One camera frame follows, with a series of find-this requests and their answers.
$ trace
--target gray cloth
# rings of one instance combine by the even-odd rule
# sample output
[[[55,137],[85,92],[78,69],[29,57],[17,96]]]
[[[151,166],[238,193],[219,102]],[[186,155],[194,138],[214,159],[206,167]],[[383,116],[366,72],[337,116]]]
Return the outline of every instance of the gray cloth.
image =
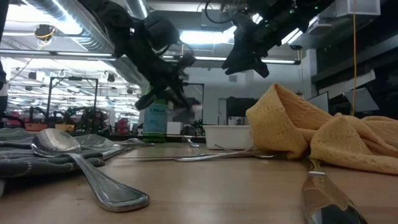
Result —
[[[69,157],[43,158],[30,148],[34,135],[21,128],[0,129],[0,197],[7,178],[62,174],[80,170]],[[105,165],[102,152],[116,146],[94,134],[75,138],[82,148],[81,155],[96,167]]]

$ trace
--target green glass bottle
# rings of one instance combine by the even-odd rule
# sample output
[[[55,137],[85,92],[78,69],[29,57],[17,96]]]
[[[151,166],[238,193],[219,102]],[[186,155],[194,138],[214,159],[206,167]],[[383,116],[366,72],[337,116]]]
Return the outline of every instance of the green glass bottle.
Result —
[[[145,109],[144,130],[142,132],[145,142],[166,142],[168,109],[169,104],[164,99],[156,99]]]

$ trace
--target yellow cloth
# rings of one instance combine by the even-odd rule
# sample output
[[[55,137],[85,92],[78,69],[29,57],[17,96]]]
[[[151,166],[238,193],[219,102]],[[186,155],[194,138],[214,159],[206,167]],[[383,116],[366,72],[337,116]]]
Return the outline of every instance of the yellow cloth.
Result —
[[[398,121],[331,116],[284,87],[273,84],[246,111],[254,145],[358,170],[398,174]]]

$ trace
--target knife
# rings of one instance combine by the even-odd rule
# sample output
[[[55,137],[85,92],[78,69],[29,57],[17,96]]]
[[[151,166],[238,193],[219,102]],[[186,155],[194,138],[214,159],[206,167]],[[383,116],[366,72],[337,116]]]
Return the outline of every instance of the knife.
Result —
[[[302,203],[309,224],[367,224],[354,203],[322,171],[320,162],[304,159],[308,178]]]

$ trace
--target wooden table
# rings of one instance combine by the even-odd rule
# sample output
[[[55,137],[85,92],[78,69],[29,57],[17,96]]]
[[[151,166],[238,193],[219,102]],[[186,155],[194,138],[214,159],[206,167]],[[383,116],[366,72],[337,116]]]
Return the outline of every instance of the wooden table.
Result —
[[[151,204],[126,213],[105,212],[81,174],[18,186],[0,199],[5,224],[305,223],[300,194],[306,179],[299,162],[254,158],[178,163],[128,157],[187,156],[206,149],[187,144],[140,148],[100,169],[151,196]],[[327,167],[330,179],[369,223],[397,223],[398,177]]]

